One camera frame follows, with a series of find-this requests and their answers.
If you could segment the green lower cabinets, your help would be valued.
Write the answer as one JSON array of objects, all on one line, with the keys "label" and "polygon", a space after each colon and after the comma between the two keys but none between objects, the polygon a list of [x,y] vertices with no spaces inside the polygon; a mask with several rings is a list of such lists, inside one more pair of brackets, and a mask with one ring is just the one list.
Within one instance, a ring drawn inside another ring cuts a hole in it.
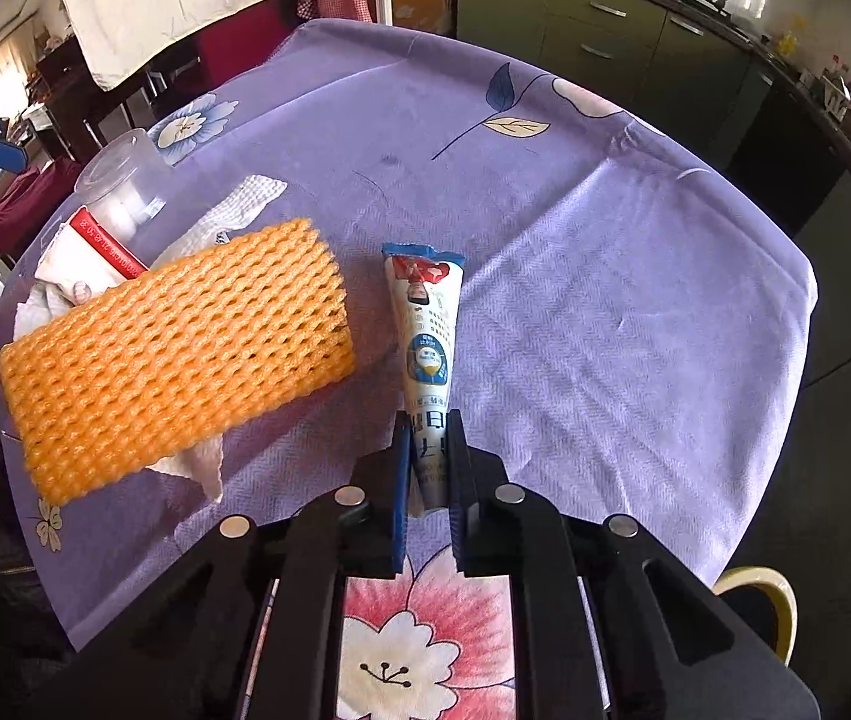
[{"label": "green lower cabinets", "polygon": [[456,0],[459,39],[631,110],[715,167],[811,259],[807,382],[851,366],[851,142],[749,37],[684,0]]}]

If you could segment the clear plastic cup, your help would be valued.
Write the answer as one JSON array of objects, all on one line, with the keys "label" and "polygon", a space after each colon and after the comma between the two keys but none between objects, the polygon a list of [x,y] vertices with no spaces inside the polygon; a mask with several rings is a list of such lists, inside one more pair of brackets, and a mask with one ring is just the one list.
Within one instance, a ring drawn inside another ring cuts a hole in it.
[{"label": "clear plastic cup", "polygon": [[173,171],[146,130],[108,143],[82,169],[76,195],[95,221],[146,265],[163,249],[158,216],[173,195]]}]

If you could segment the white blue tube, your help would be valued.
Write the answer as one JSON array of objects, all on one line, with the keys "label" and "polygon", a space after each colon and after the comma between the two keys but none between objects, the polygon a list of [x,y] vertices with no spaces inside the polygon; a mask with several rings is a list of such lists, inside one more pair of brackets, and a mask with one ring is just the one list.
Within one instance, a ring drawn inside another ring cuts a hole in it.
[{"label": "white blue tube", "polygon": [[381,253],[398,329],[414,473],[423,510],[436,511],[448,502],[446,431],[464,257],[395,242]]}]

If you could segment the white tissue paper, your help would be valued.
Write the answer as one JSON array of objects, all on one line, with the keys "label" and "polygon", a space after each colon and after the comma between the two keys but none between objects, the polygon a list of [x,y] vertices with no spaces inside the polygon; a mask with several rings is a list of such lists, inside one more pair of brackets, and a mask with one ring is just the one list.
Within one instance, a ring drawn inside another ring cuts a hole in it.
[{"label": "white tissue paper", "polygon": [[248,176],[151,270],[85,304],[28,298],[0,378],[28,476],[64,505],[142,468],[222,494],[222,433],[208,408],[173,390],[211,372],[197,355],[215,332],[217,294],[240,273],[225,234],[243,234],[287,185]]}]

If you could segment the purple floral tablecloth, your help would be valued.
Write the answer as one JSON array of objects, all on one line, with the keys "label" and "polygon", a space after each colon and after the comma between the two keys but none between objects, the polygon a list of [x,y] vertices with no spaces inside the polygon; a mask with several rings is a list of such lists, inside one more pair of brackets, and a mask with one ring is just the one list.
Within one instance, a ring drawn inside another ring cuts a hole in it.
[{"label": "purple floral tablecloth", "polygon": [[[158,257],[245,177],[285,182],[225,244],[313,224],[355,369],[222,434],[219,499],[144,468],[64,505],[30,481],[0,379],[10,486],[76,649],[27,717],[816,717],[711,590],[783,445],[817,299],[754,203],[567,80],[359,21],[300,26],[149,138],[173,171]],[[28,298],[67,299],[35,270],[79,208],[74,190],[17,263],[0,351]],[[466,569],[416,473],[391,567],[387,242],[464,257]]]}]

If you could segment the yellow rimmed trash bin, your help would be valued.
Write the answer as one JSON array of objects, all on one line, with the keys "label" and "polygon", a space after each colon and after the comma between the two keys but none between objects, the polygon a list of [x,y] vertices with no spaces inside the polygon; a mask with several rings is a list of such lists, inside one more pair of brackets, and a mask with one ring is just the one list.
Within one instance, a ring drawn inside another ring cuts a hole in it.
[{"label": "yellow rimmed trash bin", "polygon": [[788,578],[770,567],[733,567],[716,580],[713,593],[789,665],[798,637],[798,601]]}]

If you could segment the orange foam net sleeve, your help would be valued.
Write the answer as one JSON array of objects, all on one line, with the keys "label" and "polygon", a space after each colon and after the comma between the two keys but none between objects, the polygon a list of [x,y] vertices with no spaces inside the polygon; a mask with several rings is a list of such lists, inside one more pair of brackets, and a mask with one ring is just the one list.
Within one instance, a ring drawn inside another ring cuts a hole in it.
[{"label": "orange foam net sleeve", "polygon": [[0,351],[23,466],[64,505],[355,369],[344,278],[305,218],[147,271]]}]

